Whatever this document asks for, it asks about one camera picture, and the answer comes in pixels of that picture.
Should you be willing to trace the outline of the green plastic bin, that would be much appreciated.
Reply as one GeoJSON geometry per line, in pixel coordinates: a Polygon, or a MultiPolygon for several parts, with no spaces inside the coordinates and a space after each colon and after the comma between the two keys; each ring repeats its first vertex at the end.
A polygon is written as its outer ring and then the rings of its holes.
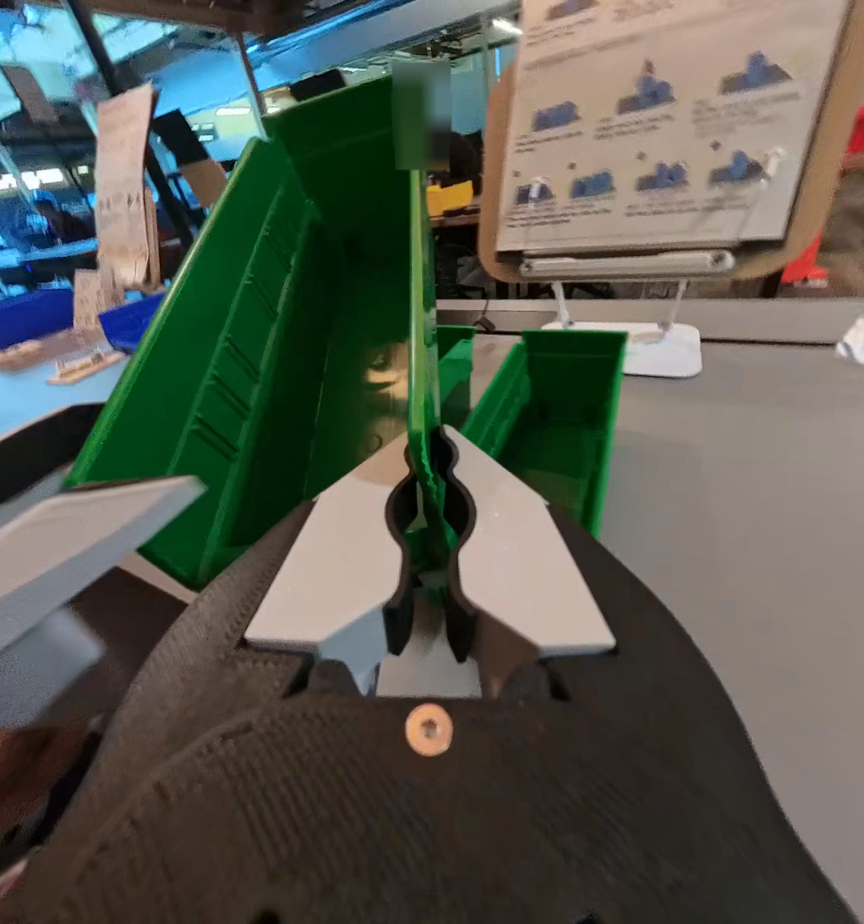
{"type": "Polygon", "coordinates": [[[68,485],[195,476],[142,555],[201,590],[301,502],[406,436],[432,491],[440,421],[425,176],[397,164],[392,77],[266,118],[68,485]]]}
{"type": "Polygon", "coordinates": [[[465,325],[438,326],[440,420],[461,430],[471,413],[473,341],[476,330],[465,325]]]}
{"type": "Polygon", "coordinates": [[[461,429],[472,444],[601,534],[627,335],[526,330],[461,429]]]}

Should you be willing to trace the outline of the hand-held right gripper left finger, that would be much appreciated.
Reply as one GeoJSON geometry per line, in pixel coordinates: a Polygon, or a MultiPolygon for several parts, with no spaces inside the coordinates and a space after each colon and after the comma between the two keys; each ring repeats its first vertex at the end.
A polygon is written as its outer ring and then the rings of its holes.
{"type": "Polygon", "coordinates": [[[339,662],[362,695],[413,631],[406,538],[417,482],[402,433],[319,493],[244,635],[255,650],[339,662]]]}

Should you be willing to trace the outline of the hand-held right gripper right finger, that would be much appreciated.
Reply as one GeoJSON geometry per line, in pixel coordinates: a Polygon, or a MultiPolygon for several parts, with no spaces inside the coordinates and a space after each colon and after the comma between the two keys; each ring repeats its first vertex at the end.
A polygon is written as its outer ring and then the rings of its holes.
{"type": "Polygon", "coordinates": [[[449,643],[484,697],[521,666],[610,653],[616,640],[546,500],[450,426],[449,487],[468,523],[449,562],[449,643]]]}

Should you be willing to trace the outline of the white board stand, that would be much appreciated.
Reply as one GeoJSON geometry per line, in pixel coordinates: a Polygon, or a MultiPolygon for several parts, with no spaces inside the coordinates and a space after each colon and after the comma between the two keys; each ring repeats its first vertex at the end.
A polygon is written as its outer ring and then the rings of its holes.
{"type": "Polygon", "coordinates": [[[623,374],[626,376],[690,379],[703,370],[701,334],[696,327],[677,322],[683,297],[689,287],[681,279],[669,301],[668,313],[654,323],[635,321],[575,321],[568,309],[563,284],[551,284],[557,306],[557,321],[545,331],[577,331],[622,334],[625,337],[623,374]]]}

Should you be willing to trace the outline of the orange traffic cone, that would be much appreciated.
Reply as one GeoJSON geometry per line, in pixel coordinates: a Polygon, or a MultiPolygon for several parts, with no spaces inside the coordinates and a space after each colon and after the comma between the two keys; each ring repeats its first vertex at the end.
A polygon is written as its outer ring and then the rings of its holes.
{"type": "Polygon", "coordinates": [[[828,271],[818,264],[822,241],[820,232],[808,248],[786,265],[780,279],[782,286],[818,289],[828,286],[828,271]]]}

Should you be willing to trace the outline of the person's left hand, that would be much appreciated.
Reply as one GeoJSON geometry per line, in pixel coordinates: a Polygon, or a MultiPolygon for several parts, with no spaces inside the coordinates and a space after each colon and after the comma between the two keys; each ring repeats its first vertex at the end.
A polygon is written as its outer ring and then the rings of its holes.
{"type": "Polygon", "coordinates": [[[35,824],[55,785],[80,757],[87,722],[0,730],[0,860],[35,824]]]}

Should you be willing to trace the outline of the beige document board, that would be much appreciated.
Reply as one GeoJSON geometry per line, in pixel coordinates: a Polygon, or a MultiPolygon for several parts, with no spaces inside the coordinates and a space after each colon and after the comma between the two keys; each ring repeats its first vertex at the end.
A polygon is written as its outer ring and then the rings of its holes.
{"type": "MultiPolygon", "coordinates": [[[[584,252],[502,252],[497,249],[500,193],[507,151],[517,57],[494,87],[484,138],[484,179],[479,249],[484,266],[506,282],[745,280],[781,271],[821,231],[829,213],[840,163],[864,94],[864,2],[850,2],[825,96],[800,171],[800,185],[784,237],[702,247],[584,252]]],[[[518,50],[522,34],[518,41],[518,50]]]]}

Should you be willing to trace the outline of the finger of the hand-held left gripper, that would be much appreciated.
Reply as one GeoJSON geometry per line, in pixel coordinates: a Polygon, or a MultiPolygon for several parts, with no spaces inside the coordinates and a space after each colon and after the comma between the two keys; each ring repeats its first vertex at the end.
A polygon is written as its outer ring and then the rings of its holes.
{"type": "Polygon", "coordinates": [[[0,729],[38,719],[104,653],[72,600],[205,490],[193,476],[47,492],[0,514],[0,729]]]}
{"type": "Polygon", "coordinates": [[[75,462],[104,403],[52,410],[0,434],[0,505],[75,462]]]}

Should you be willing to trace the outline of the grey desk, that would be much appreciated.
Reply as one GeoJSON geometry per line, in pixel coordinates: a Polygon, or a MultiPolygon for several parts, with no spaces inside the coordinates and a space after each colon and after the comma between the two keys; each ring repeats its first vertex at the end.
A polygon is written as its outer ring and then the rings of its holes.
{"type": "Polygon", "coordinates": [[[602,542],[680,619],[864,922],[864,296],[690,301],[703,369],[628,376],[602,542]]]}

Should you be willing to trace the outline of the blue plastic bin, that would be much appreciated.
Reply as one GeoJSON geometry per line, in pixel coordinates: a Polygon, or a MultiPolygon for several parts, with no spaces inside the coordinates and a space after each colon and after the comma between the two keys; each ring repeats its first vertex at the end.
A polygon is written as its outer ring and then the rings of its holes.
{"type": "Polygon", "coordinates": [[[98,315],[106,341],[124,354],[133,354],[166,296],[162,291],[109,308],[98,315]]]}
{"type": "Polygon", "coordinates": [[[0,351],[73,326],[74,294],[44,288],[0,299],[0,351]]]}

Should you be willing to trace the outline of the printed instruction sheet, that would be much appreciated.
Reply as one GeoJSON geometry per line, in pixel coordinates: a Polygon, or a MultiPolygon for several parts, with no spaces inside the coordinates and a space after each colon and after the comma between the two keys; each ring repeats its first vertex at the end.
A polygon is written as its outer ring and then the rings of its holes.
{"type": "Polygon", "coordinates": [[[497,249],[784,237],[850,6],[526,2],[497,249]]]}

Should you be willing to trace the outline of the large yellow bin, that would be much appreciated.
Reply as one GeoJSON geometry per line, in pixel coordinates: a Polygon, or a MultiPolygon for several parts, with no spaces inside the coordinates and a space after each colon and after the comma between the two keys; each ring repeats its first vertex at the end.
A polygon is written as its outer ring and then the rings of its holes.
{"type": "Polygon", "coordinates": [[[474,189],[470,180],[446,187],[442,187],[437,183],[426,186],[427,212],[431,218],[466,210],[473,202],[474,189]]]}

